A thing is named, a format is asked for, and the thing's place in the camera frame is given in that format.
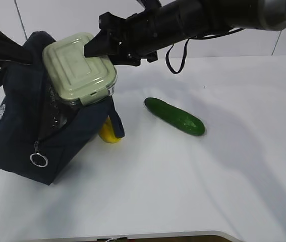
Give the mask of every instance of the green cucumber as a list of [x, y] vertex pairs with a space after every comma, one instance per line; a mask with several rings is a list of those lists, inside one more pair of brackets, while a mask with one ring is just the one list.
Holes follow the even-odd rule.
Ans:
[[206, 131], [200, 119], [162, 100], [148, 97], [145, 106], [155, 116], [189, 135], [202, 136]]

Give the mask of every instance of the navy blue bag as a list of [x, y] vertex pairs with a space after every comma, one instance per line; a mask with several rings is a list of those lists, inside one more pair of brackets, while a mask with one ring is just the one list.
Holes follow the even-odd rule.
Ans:
[[67, 113], [68, 120], [61, 128], [51, 125], [54, 132], [43, 133], [48, 130], [47, 123], [59, 121], [50, 117], [54, 110], [45, 102], [52, 88], [42, 51], [53, 42], [45, 32], [33, 33], [24, 47], [32, 52], [34, 63], [8, 64], [0, 69], [0, 87], [5, 91], [0, 106], [0, 169], [47, 185], [99, 132], [108, 116], [115, 136], [125, 135], [111, 96], [77, 110], [54, 103], [53, 108], [58, 105], [56, 114]]

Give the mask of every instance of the plastic lid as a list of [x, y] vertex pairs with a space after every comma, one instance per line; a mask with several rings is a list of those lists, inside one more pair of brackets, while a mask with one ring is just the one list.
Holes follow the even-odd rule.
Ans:
[[78, 33], [48, 45], [43, 62], [60, 98], [75, 105], [97, 102], [112, 94], [117, 80], [115, 67], [108, 56], [86, 58], [83, 47], [93, 35]]

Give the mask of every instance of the metal ring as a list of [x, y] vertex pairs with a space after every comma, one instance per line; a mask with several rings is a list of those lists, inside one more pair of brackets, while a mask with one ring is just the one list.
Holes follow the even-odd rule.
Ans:
[[[34, 155], [38, 155], [38, 156], [40, 156], [41, 158], [43, 158], [43, 160], [45, 161], [45, 164], [44, 164], [44, 165], [36, 164], [36, 163], [34, 162], [34, 160], [33, 160], [33, 156], [34, 156]], [[40, 153], [31, 154], [30, 160], [31, 160], [31, 162], [32, 162], [34, 165], [36, 165], [37, 167], [44, 168], [44, 167], [47, 167], [47, 165], [48, 165], [48, 159], [47, 159], [44, 155], [41, 155]]]

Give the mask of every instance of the yellow fruit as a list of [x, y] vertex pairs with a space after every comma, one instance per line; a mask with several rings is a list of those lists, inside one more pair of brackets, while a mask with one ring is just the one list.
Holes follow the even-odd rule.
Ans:
[[112, 124], [110, 118], [108, 117], [101, 130], [99, 131], [99, 136], [106, 143], [117, 143], [121, 140], [121, 138], [117, 138], [112, 128]]

